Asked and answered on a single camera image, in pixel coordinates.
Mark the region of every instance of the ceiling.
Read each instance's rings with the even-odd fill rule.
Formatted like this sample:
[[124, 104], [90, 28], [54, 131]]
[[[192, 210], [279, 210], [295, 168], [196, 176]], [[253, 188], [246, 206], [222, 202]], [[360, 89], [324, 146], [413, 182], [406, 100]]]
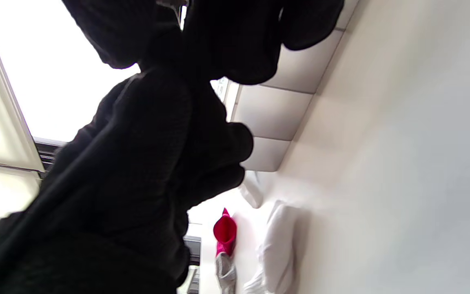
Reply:
[[282, 47], [273, 78], [258, 86], [238, 86], [236, 98], [226, 98], [226, 106], [233, 109], [228, 111], [231, 120], [245, 123], [255, 136], [244, 167], [278, 170], [357, 3], [346, 1], [336, 29], [321, 43], [302, 51]]

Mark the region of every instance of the gray cloth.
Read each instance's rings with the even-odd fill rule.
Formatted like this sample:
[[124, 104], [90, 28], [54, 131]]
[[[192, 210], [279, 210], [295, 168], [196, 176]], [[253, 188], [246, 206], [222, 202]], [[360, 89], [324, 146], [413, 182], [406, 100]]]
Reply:
[[222, 294], [235, 294], [237, 270], [235, 270], [233, 259], [225, 252], [221, 252], [215, 258], [215, 266]]

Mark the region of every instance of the black fabric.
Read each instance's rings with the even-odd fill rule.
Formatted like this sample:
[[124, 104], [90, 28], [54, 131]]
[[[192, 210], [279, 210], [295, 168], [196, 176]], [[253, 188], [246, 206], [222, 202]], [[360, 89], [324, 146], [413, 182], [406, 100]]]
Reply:
[[209, 80], [271, 78], [280, 44], [320, 41], [343, 4], [289, 1], [194, 0], [181, 32], [153, 0], [64, 0], [103, 62], [142, 73], [112, 88], [33, 203], [0, 222], [0, 293], [175, 292], [188, 209], [240, 185], [253, 149]]

